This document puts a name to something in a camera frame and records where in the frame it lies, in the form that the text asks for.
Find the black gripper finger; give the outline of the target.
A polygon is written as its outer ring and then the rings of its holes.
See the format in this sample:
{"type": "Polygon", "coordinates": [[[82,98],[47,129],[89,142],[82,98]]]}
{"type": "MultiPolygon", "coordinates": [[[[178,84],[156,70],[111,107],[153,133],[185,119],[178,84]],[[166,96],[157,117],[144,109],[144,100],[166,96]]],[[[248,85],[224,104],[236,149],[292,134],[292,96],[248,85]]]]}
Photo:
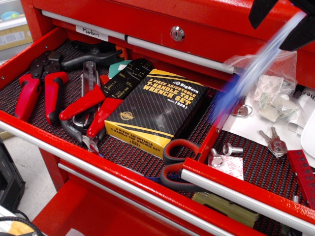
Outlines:
{"type": "Polygon", "coordinates": [[[315,40],[315,16],[307,15],[290,32],[280,49],[285,51],[295,51],[315,40]]]}
{"type": "Polygon", "coordinates": [[[254,0],[249,13],[249,21],[257,29],[277,3],[277,0],[254,0]]]}

